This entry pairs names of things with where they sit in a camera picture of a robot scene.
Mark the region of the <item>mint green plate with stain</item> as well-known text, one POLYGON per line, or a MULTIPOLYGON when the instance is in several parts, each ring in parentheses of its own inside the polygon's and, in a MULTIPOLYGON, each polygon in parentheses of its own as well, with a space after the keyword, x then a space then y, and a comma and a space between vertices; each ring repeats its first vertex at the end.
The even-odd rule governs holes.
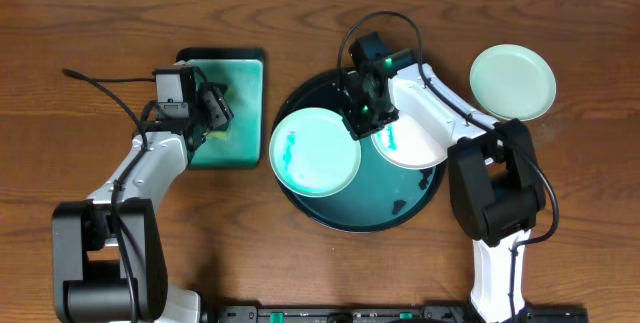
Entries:
POLYGON ((276 124, 269 142, 269 161, 290 191, 310 198, 334 195, 356 177, 361 145, 342 117, 325 108, 303 108, 276 124))

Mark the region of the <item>green yellow sponge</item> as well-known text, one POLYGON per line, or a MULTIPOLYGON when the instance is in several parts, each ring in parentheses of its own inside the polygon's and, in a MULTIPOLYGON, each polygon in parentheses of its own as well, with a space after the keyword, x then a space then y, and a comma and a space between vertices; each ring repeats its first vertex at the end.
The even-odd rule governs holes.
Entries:
POLYGON ((207 135, 208 140, 226 141, 230 138, 229 131, 213 131, 207 135))

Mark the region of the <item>round black tray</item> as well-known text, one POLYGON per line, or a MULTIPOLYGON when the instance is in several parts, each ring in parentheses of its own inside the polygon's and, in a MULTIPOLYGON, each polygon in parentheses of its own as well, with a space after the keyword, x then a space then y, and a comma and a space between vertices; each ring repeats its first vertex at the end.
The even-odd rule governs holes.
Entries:
POLYGON ((394 228, 413 218, 433 199, 446 164, 410 170, 387 161, 370 138, 360 141, 361 164, 341 191, 321 198, 295 193, 284 183, 287 199, 311 219, 333 229, 368 233, 394 228))

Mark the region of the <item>rectangular black soapy water tray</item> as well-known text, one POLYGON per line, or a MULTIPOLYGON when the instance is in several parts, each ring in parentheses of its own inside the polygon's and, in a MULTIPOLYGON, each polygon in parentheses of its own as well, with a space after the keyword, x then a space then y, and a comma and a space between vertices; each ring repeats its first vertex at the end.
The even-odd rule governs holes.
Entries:
POLYGON ((210 82, 228 86, 224 94, 234 118, 226 141, 208 140, 191 160, 192 169, 251 169, 263 145, 266 53, 262 48, 184 48, 178 62, 201 68, 210 82))

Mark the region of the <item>white plate with green stain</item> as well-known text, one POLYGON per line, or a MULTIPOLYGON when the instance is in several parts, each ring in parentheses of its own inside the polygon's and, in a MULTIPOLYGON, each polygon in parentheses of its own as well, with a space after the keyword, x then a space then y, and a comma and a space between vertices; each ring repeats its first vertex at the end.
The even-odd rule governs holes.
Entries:
POLYGON ((447 158, 442 147, 410 116, 400 113, 371 136, 376 150, 390 163, 404 169, 434 167, 447 158))

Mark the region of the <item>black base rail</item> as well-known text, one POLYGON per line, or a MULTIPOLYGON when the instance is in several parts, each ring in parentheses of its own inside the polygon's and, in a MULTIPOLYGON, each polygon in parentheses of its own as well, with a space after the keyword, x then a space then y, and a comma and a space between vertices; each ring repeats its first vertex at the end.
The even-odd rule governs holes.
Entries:
MULTIPOLYGON (((432 305, 416 309, 400 308, 258 308, 226 306, 217 312, 205 310, 201 323, 479 323, 488 322, 470 305, 432 305)), ((588 323, 583 308, 523 308, 515 320, 522 323, 588 323)))

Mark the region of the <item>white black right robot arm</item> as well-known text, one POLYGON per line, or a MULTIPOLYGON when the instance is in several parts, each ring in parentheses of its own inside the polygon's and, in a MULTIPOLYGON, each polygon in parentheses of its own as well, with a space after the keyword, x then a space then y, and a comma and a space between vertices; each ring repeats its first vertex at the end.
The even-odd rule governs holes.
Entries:
POLYGON ((472 307, 485 322, 516 321, 522 255, 548 186, 528 129, 471 107, 410 50, 353 46, 349 55, 354 70, 338 86, 352 136, 403 168, 447 164, 454 216, 473 241, 472 307))

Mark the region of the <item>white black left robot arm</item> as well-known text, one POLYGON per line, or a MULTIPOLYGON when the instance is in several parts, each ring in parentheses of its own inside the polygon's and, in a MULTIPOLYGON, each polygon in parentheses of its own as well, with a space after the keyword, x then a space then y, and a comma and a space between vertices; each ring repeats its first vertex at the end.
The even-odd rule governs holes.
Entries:
POLYGON ((87 198, 52 214, 54 308, 62 322, 212 322, 202 296, 168 281, 156 213, 211 131, 233 114, 197 66, 157 68, 157 97, 132 114, 132 146, 87 198))

